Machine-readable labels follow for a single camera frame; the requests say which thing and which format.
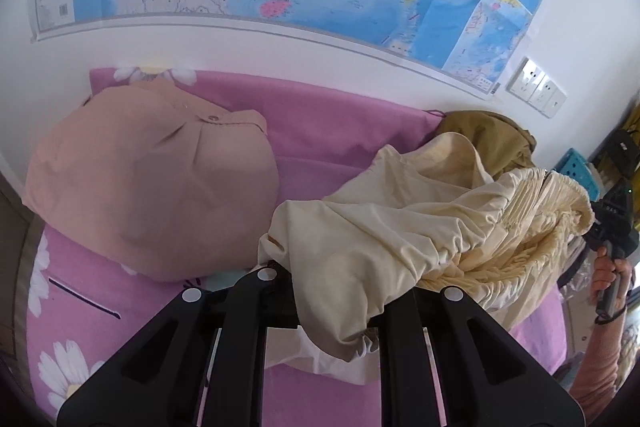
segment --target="white circular marker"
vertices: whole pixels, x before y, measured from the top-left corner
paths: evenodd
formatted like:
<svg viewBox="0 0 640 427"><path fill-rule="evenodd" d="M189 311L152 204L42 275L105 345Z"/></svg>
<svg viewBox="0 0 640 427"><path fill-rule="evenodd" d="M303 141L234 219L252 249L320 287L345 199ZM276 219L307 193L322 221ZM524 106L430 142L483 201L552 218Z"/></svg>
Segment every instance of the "white circular marker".
<svg viewBox="0 0 640 427"><path fill-rule="evenodd" d="M188 288L182 292L182 300L185 302L195 302L202 297L202 292L197 288Z"/></svg>
<svg viewBox="0 0 640 427"><path fill-rule="evenodd" d="M444 290L444 296L450 301L458 302L462 301L462 298L465 296L465 294L462 293L462 290L460 288L455 288L454 286L452 286Z"/></svg>
<svg viewBox="0 0 640 427"><path fill-rule="evenodd" d="M258 272L258 279L261 281L273 281L276 278L278 272L273 268L262 268Z"/></svg>

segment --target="cream garment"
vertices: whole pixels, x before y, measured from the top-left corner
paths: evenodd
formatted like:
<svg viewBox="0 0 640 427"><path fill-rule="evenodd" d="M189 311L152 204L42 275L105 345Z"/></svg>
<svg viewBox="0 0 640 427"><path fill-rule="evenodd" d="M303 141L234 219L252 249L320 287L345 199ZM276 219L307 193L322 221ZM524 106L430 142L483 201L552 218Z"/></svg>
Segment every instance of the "cream garment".
<svg viewBox="0 0 640 427"><path fill-rule="evenodd" d="M279 363L356 385L380 380L380 356L377 351L345 362L321 351L300 327L297 330L269 329L264 367Z"/></svg>
<svg viewBox="0 0 640 427"><path fill-rule="evenodd" d="M569 235L592 222L577 182L536 168L494 182L471 142L446 133L405 155L382 148L322 201L285 201L258 260L291 272L306 334L349 361L376 347L367 321L416 284L457 285L513 328L556 283Z"/></svg>

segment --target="pink bedsheet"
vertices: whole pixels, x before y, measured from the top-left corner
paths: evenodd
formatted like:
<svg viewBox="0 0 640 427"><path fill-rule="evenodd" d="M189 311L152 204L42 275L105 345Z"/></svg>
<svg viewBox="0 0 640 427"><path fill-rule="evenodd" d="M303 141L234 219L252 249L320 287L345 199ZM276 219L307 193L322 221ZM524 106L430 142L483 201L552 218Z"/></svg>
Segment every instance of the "pink bedsheet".
<svg viewBox="0 0 640 427"><path fill-rule="evenodd" d="M92 71L92 91L117 85L113 76L113 69ZM196 78L193 85L178 85L229 110L253 108L265 116L278 162L280 201L322 198L366 169L383 145L402 153L415 150L440 122L419 110L296 82L202 71ZM39 407L55 416L77 385L187 285L207 283L150 281L47 227L27 317ZM534 314L543 316L531 317L514 334L550 371L566 349L558 310L561 314L559 301L548 298ZM264 427L379 424L379 383L351 385L286 365L265 372Z"/></svg>

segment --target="handheld device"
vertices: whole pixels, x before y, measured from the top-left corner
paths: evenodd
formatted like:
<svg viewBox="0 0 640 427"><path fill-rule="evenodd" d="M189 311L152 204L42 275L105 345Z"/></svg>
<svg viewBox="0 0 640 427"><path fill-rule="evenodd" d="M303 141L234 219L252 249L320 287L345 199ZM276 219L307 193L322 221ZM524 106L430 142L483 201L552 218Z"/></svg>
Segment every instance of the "handheld device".
<svg viewBox="0 0 640 427"><path fill-rule="evenodd" d="M584 239L591 250L606 247L611 260L626 259L638 248L638 230L633 224L633 190L631 183L621 178L600 201L592 201L596 222ZM600 292L596 313L603 320L615 314L615 303L620 289L620 274L606 290Z"/></svg>

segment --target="electrical outlet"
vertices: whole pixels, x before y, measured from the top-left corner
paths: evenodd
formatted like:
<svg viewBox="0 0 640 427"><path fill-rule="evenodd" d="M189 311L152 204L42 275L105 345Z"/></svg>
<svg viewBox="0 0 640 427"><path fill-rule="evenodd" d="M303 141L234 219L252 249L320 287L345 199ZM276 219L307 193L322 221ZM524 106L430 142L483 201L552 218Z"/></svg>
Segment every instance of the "electrical outlet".
<svg viewBox="0 0 640 427"><path fill-rule="evenodd" d="M544 72L533 62L527 58L522 67L513 75L513 80L508 87L508 91L519 99L527 102L538 87L540 79Z"/></svg>
<svg viewBox="0 0 640 427"><path fill-rule="evenodd" d="M556 86L556 91L551 95L551 98L546 102L545 107L542 109L542 114L547 118L553 118L556 113L562 107L562 104L566 101L566 93Z"/></svg>
<svg viewBox="0 0 640 427"><path fill-rule="evenodd" d="M543 78L540 79L538 87L536 87L536 90L533 92L527 103L542 112L546 103L551 100L551 97L554 95L556 90L558 90L558 86L556 86L554 81L545 74Z"/></svg>

